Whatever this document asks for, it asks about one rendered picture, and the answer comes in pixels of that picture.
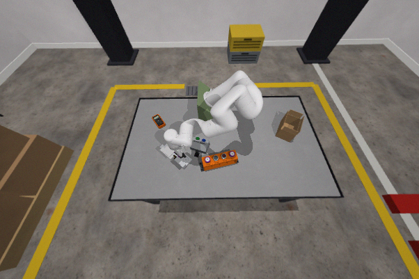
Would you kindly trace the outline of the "orange test tube rack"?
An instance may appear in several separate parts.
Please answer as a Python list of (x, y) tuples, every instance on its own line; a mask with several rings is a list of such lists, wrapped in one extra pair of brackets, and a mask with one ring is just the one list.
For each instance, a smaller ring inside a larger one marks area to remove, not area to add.
[[(231, 151), (235, 152), (235, 156), (234, 157), (230, 157), (229, 154), (230, 154)], [(205, 170), (211, 170), (211, 169), (214, 169), (214, 168), (219, 168), (219, 167), (222, 167), (222, 166), (227, 166), (227, 165), (230, 165), (230, 164), (237, 163), (237, 160), (238, 160), (237, 153), (236, 153), (235, 150), (231, 150), (231, 151), (222, 152), (222, 153), (219, 153), (219, 154), (213, 154), (213, 155), (208, 156), (210, 158), (210, 162), (209, 163), (206, 163), (205, 162), (205, 157), (202, 157), (204, 171)], [(221, 158), (221, 155), (223, 153), (226, 154), (226, 159), (222, 159)], [(218, 156), (218, 161), (214, 161), (214, 156), (215, 155)]]

